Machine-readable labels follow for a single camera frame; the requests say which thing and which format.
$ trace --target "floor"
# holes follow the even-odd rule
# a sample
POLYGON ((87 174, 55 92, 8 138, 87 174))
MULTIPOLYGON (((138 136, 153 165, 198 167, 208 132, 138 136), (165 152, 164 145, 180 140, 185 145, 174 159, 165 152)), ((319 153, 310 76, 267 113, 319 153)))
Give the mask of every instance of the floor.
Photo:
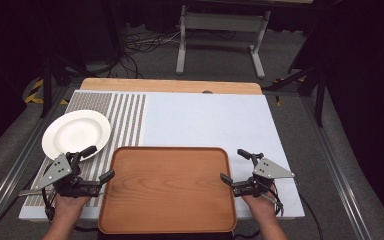
MULTIPOLYGON (((143 29, 130 29, 129 33, 143 29)), ((149 35, 141 34, 142 40, 149 35)), ((147 38, 156 38, 155 34, 147 38)), ((246 33, 201 32, 190 33, 187 38, 185 73, 175 74, 178 36, 164 36, 157 48, 148 53, 133 52, 132 59, 122 59, 111 72, 100 74, 101 77, 134 78, 136 67, 145 79, 183 79, 191 81, 238 81, 256 82, 269 86, 277 78, 289 75, 287 69, 299 48, 305 41, 300 32, 267 31, 260 57, 266 72, 265 79, 256 78, 252 60, 247 50, 254 37, 246 33)), ((128 38, 130 47, 133 35, 128 38)), ((103 65, 89 65, 89 70, 96 70, 103 65)), ((54 86, 55 94, 69 100, 72 92, 79 87, 82 78, 73 78, 69 88, 54 86)), ((27 95, 36 79, 26 89, 27 95)), ((297 188, 310 204, 320 223, 323 239, 384 239, 384 209, 376 194, 361 172, 345 132, 342 129, 335 108, 327 92, 323 109, 323 128, 317 127, 312 116, 314 94, 299 97, 295 90, 298 83, 293 83, 277 92, 264 92, 282 145, 285 149, 292 171, 296 173, 297 188)), ((33 223, 18 219, 20 208, 25 198, 17 198, 29 179, 35 175, 44 159, 40 146, 41 136, 32 133, 40 124, 49 124, 61 116, 67 105, 56 104, 54 112, 45 119, 39 118, 41 104, 29 103, 27 109, 13 123, 0 139, 0 189, 8 189, 7 198, 0 199, 0 209, 14 201, 14 205, 0 218, 0 239, 38 239, 49 228, 47 223, 33 223), (11 169, 17 168, 14 162, 20 153, 29 149, 27 164, 19 169, 19 177, 10 184, 2 182, 10 175, 11 169)), ((320 239, 316 221, 308 207, 304 206, 304 218, 281 221, 290 239, 320 239)), ((84 226, 96 223, 83 222, 84 226)), ((249 235, 257 229, 254 221, 239 221, 235 233, 249 235)), ((75 232, 73 239, 96 239, 96 233, 75 232)))

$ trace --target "wooden tray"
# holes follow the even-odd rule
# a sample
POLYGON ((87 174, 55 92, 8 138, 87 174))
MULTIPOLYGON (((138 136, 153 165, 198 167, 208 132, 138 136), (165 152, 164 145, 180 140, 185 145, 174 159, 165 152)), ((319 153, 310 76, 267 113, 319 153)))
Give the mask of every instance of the wooden tray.
POLYGON ((236 226, 221 148, 121 147, 99 228, 107 234, 228 232, 236 226))

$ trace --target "gray carpet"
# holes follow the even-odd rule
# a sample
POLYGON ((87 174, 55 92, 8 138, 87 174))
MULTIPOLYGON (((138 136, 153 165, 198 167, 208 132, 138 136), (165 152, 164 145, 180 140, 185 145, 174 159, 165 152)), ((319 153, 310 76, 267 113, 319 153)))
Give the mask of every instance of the gray carpet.
MULTIPOLYGON (((253 35, 245 33, 236 33, 230 40, 224 40, 208 32, 194 33, 187 39, 185 73, 182 76, 175 74, 178 53, 178 44, 175 42, 162 45, 150 53, 136 53, 132 57, 137 62, 139 72, 148 79, 257 82, 261 86, 268 86, 274 79, 288 76, 287 69, 305 38, 299 32, 266 33, 260 50, 266 72, 264 80, 256 78, 247 49, 253 40, 253 35)), ((127 62, 123 59, 123 62, 134 68, 132 61, 127 62)), ((101 66, 89 67, 92 70, 101 66)), ((126 71, 120 66, 117 66, 112 73, 113 76, 127 78, 126 71)), ((78 84, 73 83, 67 91, 66 98, 71 96, 76 87, 78 84)), ((309 116, 305 113, 303 103, 300 97, 289 93, 294 88, 296 87, 292 84, 276 93, 281 96, 281 107, 277 105, 274 93, 266 95, 289 164, 296 174, 298 190, 314 210, 324 239, 358 239, 327 168, 323 149, 310 124, 309 116)), ((62 115, 65 108, 66 105, 60 105, 53 119, 62 115)), ((28 104, 24 113, 0 139, 0 182, 10 171, 12 163, 24 147, 35 124, 41 121, 40 113, 41 105, 28 104)), ((384 239, 384 209, 355 160, 328 94, 325 100, 323 124, 323 130, 332 144, 338 164, 354 191, 372 239, 384 239)), ((38 143, 35 146, 34 157, 14 190, 15 194, 33 176, 43 158, 44 153, 38 143)), ((48 229, 47 223, 32 223, 18 219, 23 202, 24 198, 19 198, 1 220, 0 239, 38 239, 48 229)), ((284 220, 281 221, 281 225, 290 239, 319 239, 315 221, 306 206, 304 209, 306 213, 304 218, 284 220)), ((251 234, 256 229, 254 221, 240 221, 235 233, 251 234)), ((96 233, 76 232, 73 239, 96 239, 96 233)))

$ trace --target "striped mat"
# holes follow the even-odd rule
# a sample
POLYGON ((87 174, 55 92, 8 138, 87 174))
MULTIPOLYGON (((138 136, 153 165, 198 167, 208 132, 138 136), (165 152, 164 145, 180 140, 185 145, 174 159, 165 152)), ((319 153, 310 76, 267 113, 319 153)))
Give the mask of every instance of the striped mat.
MULTIPOLYGON (((140 145, 142 123, 146 113, 146 95, 121 92, 91 92, 77 90, 74 92, 66 113, 77 110, 93 110, 106 116, 111 124, 111 135, 107 145, 95 156, 80 162, 80 176, 87 181, 99 181, 98 177, 110 169, 113 152, 122 146, 140 145)), ((32 186, 37 185, 46 167, 53 160, 45 158, 32 186)), ((92 198, 86 205, 99 207, 103 195, 92 198)), ((28 196, 24 206, 44 206, 42 196, 28 196)))

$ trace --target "white plate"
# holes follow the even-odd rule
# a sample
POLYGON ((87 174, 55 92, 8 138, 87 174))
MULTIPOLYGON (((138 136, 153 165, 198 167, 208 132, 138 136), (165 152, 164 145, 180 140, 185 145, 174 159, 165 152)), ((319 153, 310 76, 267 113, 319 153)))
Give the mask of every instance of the white plate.
POLYGON ((99 112, 79 110, 67 113, 55 120, 46 129, 42 138, 42 148, 46 156, 54 160, 61 153, 75 153, 83 151, 90 146, 98 149, 97 154, 104 146, 111 134, 108 119, 99 112))

